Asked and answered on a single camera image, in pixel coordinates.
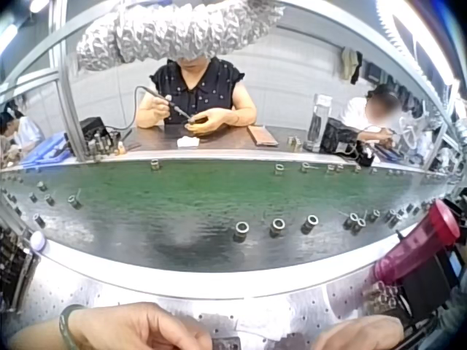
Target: fluorescent light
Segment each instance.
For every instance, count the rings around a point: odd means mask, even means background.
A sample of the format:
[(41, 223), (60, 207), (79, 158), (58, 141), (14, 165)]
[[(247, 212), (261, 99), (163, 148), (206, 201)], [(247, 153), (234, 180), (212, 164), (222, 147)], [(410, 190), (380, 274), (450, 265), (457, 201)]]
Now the fluorescent light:
[(5, 50), (5, 47), (13, 40), (18, 33), (18, 28), (14, 24), (7, 26), (7, 29), (0, 36), (0, 55)]
[(29, 9), (33, 13), (38, 13), (41, 9), (49, 4), (50, 0), (32, 0)]
[[(387, 34), (395, 46), (404, 55), (409, 53), (409, 50), (402, 41), (401, 35), (395, 26), (393, 17), (398, 18), (402, 24), (412, 33), (420, 46), (423, 47), (428, 57), (433, 62), (433, 65), (438, 70), (439, 75), (441, 75), (444, 84), (451, 85), (454, 82), (454, 75), (447, 59), (435, 38), (433, 35), (431, 35), (428, 27), (424, 24), (424, 22), (420, 19), (412, 7), (404, 0), (378, 0), (377, 5), (378, 13), (381, 21), (383, 22), (383, 26), (385, 27)], [(418, 63), (415, 60), (413, 60), (411, 63), (415, 64), (417, 68), (420, 69)]]

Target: metal frame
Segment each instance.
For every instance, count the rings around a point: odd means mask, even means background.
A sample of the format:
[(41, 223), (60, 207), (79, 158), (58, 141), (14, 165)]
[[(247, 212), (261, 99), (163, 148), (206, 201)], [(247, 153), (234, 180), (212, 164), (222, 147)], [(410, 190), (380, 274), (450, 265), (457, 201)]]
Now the metal frame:
[[(421, 75), (410, 65), (403, 64), (406, 59), (391, 43), (386, 40), (381, 34), (377, 33), (374, 29), (367, 26), (364, 22), (350, 15), (344, 10), (338, 8), (335, 5), (329, 4), (323, 0), (282, 0), (284, 5), (299, 8), (304, 11), (313, 12), (328, 20), (344, 26), (349, 30), (353, 31), (357, 35), (361, 36), (365, 40), (372, 43), (379, 50), (384, 52), (388, 57), (391, 57), (421, 88), (425, 91), (427, 96), (434, 102), (438, 110), (443, 115), (447, 126), (451, 126), (449, 121), (447, 110), (443, 108), (441, 101), (436, 94), (430, 89), (430, 87), (423, 80)], [(61, 102), (61, 108), (63, 112), (63, 119), (65, 121), (66, 132), (69, 135), (70, 142), (77, 159), (79, 161), (85, 160), (85, 141), (80, 128), (79, 120), (74, 106), (72, 92), (68, 80), (67, 64), (66, 64), (66, 43), (65, 39), (80, 30), (89, 23), (92, 23), (102, 15), (112, 11), (120, 0), (106, 0), (97, 4), (74, 18), (68, 23), (66, 21), (66, 3), (67, 0), (55, 0), (50, 5), (50, 22), (49, 29), (50, 35), (42, 40), (19, 64), (12, 70), (9, 76), (6, 78), (5, 83), (0, 86), (0, 103), (7, 101), (8, 99), (16, 96), (19, 93), (23, 93), (34, 87), (43, 85), (46, 80), (40, 80), (40, 74), (51, 75), (54, 73), (58, 74), (58, 77), (54, 77), (58, 90), (58, 97)], [(124, 6), (133, 6), (134, 3), (124, 4)], [(33, 64), (40, 56), (49, 51), (50, 63), (53, 64), (52, 68), (45, 69), (38, 72), (28, 74), (28, 76), (21, 77), (20, 75)], [(17, 85), (20, 84), (22, 79), (30, 79), (29, 76), (35, 77), (36, 85), (26, 85), (20, 90), (16, 90)]]

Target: hand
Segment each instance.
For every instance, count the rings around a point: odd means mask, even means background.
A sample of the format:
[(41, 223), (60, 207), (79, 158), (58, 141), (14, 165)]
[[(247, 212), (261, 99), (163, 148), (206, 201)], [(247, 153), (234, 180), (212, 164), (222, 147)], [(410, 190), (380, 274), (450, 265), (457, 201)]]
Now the hand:
[(81, 349), (212, 350), (194, 319), (178, 319), (154, 303), (73, 311), (69, 329)]
[(399, 319), (367, 316), (342, 322), (321, 333), (312, 350), (389, 350), (403, 339)]
[(185, 127), (195, 135), (202, 135), (216, 131), (222, 124), (229, 124), (235, 118), (235, 114), (230, 109), (211, 108), (207, 111), (194, 115), (189, 120), (194, 123), (197, 120), (207, 118), (202, 124), (187, 124)]

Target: white cloth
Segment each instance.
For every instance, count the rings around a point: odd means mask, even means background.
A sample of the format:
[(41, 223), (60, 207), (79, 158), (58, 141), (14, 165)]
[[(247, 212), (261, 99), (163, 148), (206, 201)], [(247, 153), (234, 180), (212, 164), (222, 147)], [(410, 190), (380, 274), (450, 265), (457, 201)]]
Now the white cloth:
[(29, 117), (21, 117), (19, 119), (20, 126), (18, 132), (15, 133), (13, 139), (20, 148), (27, 147), (33, 142), (44, 140), (44, 135), (41, 129)]
[(365, 114), (366, 98), (355, 97), (352, 98), (344, 110), (339, 114), (338, 120), (344, 125), (360, 131), (371, 131), (377, 133), (381, 128), (372, 125)]

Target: finger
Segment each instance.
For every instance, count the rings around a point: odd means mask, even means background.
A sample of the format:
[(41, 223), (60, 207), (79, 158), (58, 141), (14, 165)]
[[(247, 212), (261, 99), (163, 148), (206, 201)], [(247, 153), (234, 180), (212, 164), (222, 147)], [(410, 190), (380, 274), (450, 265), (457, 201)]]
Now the finger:
[(201, 112), (201, 113), (198, 113), (198, 114), (195, 114), (193, 115), (190, 120), (188, 120), (190, 123), (192, 122), (195, 122), (197, 120), (200, 120), (200, 119), (203, 119), (203, 118), (206, 118), (208, 117), (207, 113), (206, 112)]
[(198, 341), (190, 334), (187, 327), (176, 317), (163, 310), (157, 310), (150, 315), (150, 326), (153, 332), (158, 332), (169, 343), (180, 350), (202, 350)]

